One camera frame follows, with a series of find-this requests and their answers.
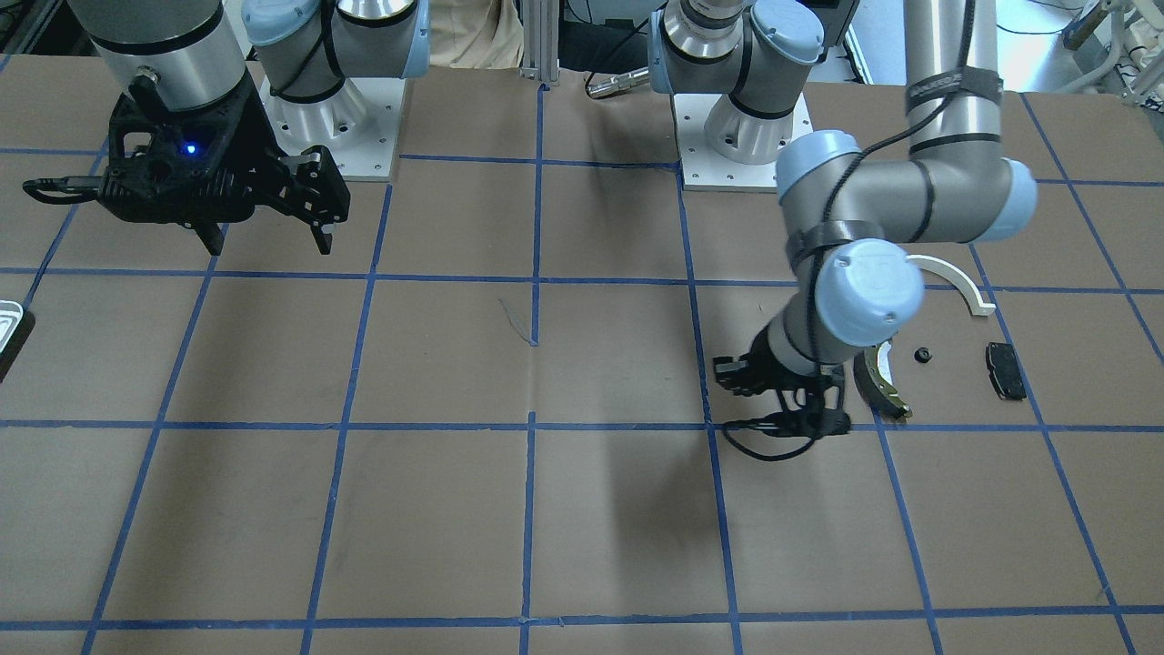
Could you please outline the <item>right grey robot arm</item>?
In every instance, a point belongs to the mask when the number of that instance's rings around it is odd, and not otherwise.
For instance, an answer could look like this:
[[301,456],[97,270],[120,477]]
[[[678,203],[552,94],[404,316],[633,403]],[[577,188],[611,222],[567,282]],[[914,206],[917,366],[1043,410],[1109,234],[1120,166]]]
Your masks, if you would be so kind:
[[270,207],[319,252],[349,218],[338,150],[372,136],[359,78],[409,79],[431,60],[427,1],[246,1],[261,91],[220,1],[71,1],[120,95],[99,176],[24,181],[47,204],[98,202],[130,225],[177,225],[212,256],[223,225]]

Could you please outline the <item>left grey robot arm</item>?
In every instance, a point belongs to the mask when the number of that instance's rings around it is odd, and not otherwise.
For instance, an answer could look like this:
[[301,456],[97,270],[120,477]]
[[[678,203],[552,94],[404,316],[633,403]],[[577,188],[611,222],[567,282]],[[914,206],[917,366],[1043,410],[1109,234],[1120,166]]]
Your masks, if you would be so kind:
[[748,353],[714,359],[737,397],[773,391],[778,411],[731,420],[801,437],[849,432],[844,366],[897,335],[920,309],[914,242],[989,242],[1029,223],[1037,186],[1002,154],[1003,83],[993,1],[903,5],[907,128],[873,145],[843,130],[778,138],[792,128],[826,29],[799,1],[667,1],[650,21],[648,71],[658,93],[716,93],[707,136],[728,161],[772,163],[797,294]]

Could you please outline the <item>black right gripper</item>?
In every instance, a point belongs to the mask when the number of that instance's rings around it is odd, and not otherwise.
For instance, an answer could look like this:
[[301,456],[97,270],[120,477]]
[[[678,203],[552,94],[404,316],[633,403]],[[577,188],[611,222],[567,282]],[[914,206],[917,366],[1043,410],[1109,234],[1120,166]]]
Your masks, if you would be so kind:
[[220,257],[220,223],[249,219],[267,205],[311,227],[317,252],[329,256],[334,225],[346,221],[350,192],[325,145],[290,155],[251,74],[223,97],[172,111],[162,76],[140,69],[109,120],[111,154],[98,199],[130,223],[186,225],[212,257]]

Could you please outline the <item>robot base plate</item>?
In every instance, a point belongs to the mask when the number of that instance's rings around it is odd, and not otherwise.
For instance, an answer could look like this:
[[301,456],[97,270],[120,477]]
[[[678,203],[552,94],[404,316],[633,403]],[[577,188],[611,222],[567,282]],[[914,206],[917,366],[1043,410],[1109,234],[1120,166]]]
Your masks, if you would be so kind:
[[346,181],[391,181],[407,81],[355,78],[335,97],[317,104],[291,104],[260,87],[267,121],[283,150],[301,154],[327,145]]
[[686,190],[778,192],[778,158],[792,141],[812,131],[808,104],[799,97],[790,115],[744,115],[728,95],[672,97],[677,152]]

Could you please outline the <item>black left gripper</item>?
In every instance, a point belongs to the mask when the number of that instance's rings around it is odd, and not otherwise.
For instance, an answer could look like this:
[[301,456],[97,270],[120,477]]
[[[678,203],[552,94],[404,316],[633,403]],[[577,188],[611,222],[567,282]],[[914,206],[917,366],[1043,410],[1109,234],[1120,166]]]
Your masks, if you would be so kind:
[[845,435],[852,428],[844,410],[847,396],[844,366],[814,366],[805,376],[795,373],[775,358],[765,330],[752,341],[748,353],[738,358],[715,357],[712,369],[717,385],[736,397],[759,397],[774,391],[780,405],[780,410],[766,417],[723,423],[722,435],[728,442],[734,439],[732,432],[741,428],[769,437],[803,437],[808,442]]

